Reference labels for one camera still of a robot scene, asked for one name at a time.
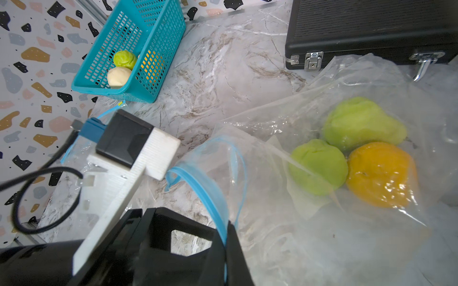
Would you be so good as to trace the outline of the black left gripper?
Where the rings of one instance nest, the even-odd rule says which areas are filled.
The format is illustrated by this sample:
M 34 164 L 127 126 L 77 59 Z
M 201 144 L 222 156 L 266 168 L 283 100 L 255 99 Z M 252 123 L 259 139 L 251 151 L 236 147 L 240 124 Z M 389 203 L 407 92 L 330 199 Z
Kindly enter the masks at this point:
M 211 241 L 209 249 L 174 254 L 172 233 Z M 167 208 L 130 210 L 70 279 L 70 286 L 223 286 L 225 248 L 218 232 Z

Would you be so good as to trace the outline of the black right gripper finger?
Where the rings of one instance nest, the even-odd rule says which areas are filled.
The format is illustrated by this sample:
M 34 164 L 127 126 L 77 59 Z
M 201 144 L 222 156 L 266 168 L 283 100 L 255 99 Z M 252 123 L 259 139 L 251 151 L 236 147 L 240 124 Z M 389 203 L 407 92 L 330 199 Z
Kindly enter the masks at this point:
M 254 286 L 234 225 L 229 222 L 225 247 L 227 286 Z

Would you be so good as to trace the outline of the clear zip-top bag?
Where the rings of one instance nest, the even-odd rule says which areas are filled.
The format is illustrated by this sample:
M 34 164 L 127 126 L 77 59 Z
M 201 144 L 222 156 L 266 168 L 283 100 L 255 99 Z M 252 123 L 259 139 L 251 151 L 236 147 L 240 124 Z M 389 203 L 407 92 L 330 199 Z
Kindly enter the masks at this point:
M 334 58 L 303 93 L 216 125 L 167 173 L 257 286 L 458 283 L 458 66 L 419 82 Z
M 97 117 L 103 123 L 108 123 L 115 111 L 123 109 L 131 112 L 133 105 L 132 102 L 124 101 L 117 107 L 112 107 Z M 88 155 L 94 150 L 95 143 L 86 138 L 79 137 L 64 156 L 63 163 L 65 166 L 77 169 L 83 174 L 93 170 L 100 171 L 100 168 L 87 162 Z M 75 202 L 81 187 L 82 182 L 76 176 L 64 173 L 48 202 L 38 226 L 40 228 L 47 226 L 62 217 Z M 83 239 L 92 230 L 98 220 L 99 217 L 96 214 L 81 213 L 76 209 L 62 224 L 50 231 L 40 233 L 38 236 L 46 243 Z

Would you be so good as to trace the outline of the beige fruit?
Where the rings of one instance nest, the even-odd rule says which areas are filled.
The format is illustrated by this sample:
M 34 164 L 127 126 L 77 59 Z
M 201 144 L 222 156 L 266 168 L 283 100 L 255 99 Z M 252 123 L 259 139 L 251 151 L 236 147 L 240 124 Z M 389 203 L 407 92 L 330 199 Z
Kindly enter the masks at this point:
M 132 70 L 126 67 L 115 67 L 107 73 L 107 81 L 112 89 L 123 87 L 131 76 Z

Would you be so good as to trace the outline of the green pear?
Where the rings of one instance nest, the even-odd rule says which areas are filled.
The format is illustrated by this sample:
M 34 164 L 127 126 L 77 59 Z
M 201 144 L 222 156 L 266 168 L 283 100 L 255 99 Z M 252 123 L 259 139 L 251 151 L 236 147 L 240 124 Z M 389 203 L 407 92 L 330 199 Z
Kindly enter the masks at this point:
M 129 51 L 118 51 L 113 57 L 113 63 L 116 67 L 125 67 L 133 70 L 138 57 Z
M 346 153 L 368 143 L 400 144 L 407 138 L 407 128 L 374 101 L 354 97 L 328 114 L 322 138 Z

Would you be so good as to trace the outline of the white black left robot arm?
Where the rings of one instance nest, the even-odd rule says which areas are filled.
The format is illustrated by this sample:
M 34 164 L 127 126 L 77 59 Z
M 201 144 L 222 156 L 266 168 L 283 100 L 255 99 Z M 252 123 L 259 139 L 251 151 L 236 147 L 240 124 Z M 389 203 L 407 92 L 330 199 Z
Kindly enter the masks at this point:
M 194 255 L 172 252 L 174 231 L 210 241 Z M 127 211 L 81 269 L 82 241 L 14 247 L 1 252 L 4 286 L 224 286 L 227 270 L 218 232 L 160 207 Z

